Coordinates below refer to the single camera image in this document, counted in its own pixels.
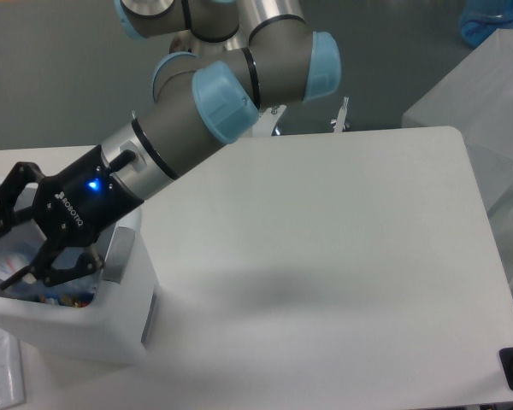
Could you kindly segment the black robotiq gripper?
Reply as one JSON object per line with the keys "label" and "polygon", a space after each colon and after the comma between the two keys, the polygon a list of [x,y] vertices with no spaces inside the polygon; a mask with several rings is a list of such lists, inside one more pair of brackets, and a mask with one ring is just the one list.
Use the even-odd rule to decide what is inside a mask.
{"label": "black robotiq gripper", "polygon": [[[102,231],[143,203],[116,177],[135,160],[136,154],[128,149],[107,162],[98,145],[49,177],[34,162],[16,162],[0,184],[0,239],[14,227],[33,220],[41,236],[55,248],[91,245]],[[37,189],[31,205],[15,210],[19,196],[32,183]],[[2,243],[0,281],[28,265],[42,244],[26,239]],[[66,249],[52,266],[57,270],[74,267],[80,255],[81,249]],[[46,287],[41,280],[26,275],[8,290],[96,290],[99,281],[100,274],[93,273]]]}

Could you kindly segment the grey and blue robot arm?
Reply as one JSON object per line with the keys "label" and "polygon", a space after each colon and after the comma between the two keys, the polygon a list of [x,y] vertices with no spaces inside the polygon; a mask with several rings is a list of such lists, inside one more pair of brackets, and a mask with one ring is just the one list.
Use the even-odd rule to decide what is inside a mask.
{"label": "grey and blue robot arm", "polygon": [[59,173],[18,162],[0,183],[0,239],[33,222],[37,254],[0,283],[33,278],[52,287],[103,267],[100,234],[226,145],[274,106],[334,93],[339,47],[311,31],[296,1],[118,1],[135,38],[189,32],[205,44],[243,43],[199,56],[167,55],[152,80],[155,106]]}

